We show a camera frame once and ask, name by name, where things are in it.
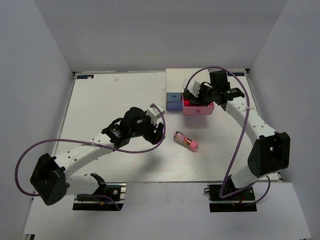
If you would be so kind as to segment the pink cap black highlighter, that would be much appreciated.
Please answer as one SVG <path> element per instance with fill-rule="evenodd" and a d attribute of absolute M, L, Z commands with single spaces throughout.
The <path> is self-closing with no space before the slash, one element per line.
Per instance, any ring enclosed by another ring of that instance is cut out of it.
<path fill-rule="evenodd" d="M 194 104 L 192 102 L 190 102 L 190 100 L 187 99 L 187 98 L 183 99 L 183 105 L 184 105 L 185 108 L 194 106 Z"/>

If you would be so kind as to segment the pink drawer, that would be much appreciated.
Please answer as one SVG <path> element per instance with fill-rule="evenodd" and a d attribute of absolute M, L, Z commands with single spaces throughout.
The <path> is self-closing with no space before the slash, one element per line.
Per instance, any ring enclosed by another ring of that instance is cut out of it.
<path fill-rule="evenodd" d="M 215 105 L 214 103 L 210 103 L 208 106 L 192 106 L 192 107 L 184 107 L 184 94 L 181 96 L 182 101 L 182 114 L 184 116 L 197 116 L 197 115 L 211 115 L 214 111 Z"/>

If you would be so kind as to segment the small blue drawer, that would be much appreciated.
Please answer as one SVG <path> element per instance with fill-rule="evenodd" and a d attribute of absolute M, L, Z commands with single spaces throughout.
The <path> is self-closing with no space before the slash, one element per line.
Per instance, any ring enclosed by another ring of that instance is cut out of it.
<path fill-rule="evenodd" d="M 181 92 L 167 92 L 166 93 L 166 101 L 167 102 L 180 102 L 182 99 Z"/>

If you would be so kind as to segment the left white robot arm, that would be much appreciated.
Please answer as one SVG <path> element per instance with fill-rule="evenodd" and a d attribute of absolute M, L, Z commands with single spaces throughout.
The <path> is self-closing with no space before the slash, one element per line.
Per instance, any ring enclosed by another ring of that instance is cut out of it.
<path fill-rule="evenodd" d="M 131 107 L 124 117 L 115 119 L 91 141 L 79 141 L 76 148 L 62 154 L 40 156 L 30 178 L 31 185 L 47 206 L 68 195 L 96 200 L 110 198 L 110 187 L 97 173 L 82 176 L 75 173 L 102 156 L 123 152 L 122 147 L 132 138 L 142 137 L 157 148 L 165 138 L 165 122 L 158 122 L 164 119 L 164 114 L 164 109 L 155 104 L 147 110 Z"/>

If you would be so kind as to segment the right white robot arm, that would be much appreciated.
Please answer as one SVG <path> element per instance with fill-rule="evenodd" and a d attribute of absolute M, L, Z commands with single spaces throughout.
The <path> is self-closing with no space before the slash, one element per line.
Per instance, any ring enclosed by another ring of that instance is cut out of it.
<path fill-rule="evenodd" d="M 184 80 L 183 93 L 192 103 L 206 107 L 211 103 L 220 106 L 241 126 L 240 137 L 247 135 L 252 144 L 246 165 L 233 174 L 228 169 L 222 183 L 222 198 L 228 196 L 236 200 L 243 195 L 244 189 L 259 179 L 288 168 L 291 139 L 286 132 L 270 127 L 251 108 L 244 85 L 231 87 L 228 78 L 238 80 L 234 73 L 220 69 L 209 73 L 209 81 L 198 81 L 196 75 L 201 72 L 199 69 Z"/>

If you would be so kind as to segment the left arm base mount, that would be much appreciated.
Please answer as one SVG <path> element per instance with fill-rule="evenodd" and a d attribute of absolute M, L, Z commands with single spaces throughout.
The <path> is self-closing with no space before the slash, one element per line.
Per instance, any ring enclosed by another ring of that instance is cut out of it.
<path fill-rule="evenodd" d="M 97 173 L 71 178 L 74 211 L 118 212 L 123 208 L 126 183 L 108 183 Z"/>

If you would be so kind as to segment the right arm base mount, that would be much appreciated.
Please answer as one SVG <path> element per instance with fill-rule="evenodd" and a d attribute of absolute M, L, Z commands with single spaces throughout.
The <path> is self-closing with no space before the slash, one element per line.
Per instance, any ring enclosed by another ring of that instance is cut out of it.
<path fill-rule="evenodd" d="M 253 187 L 247 188 L 235 195 L 221 198 L 219 193 L 221 184 L 209 184 L 203 189 L 208 195 L 209 210 L 211 213 L 244 213 L 256 212 L 257 204 Z"/>

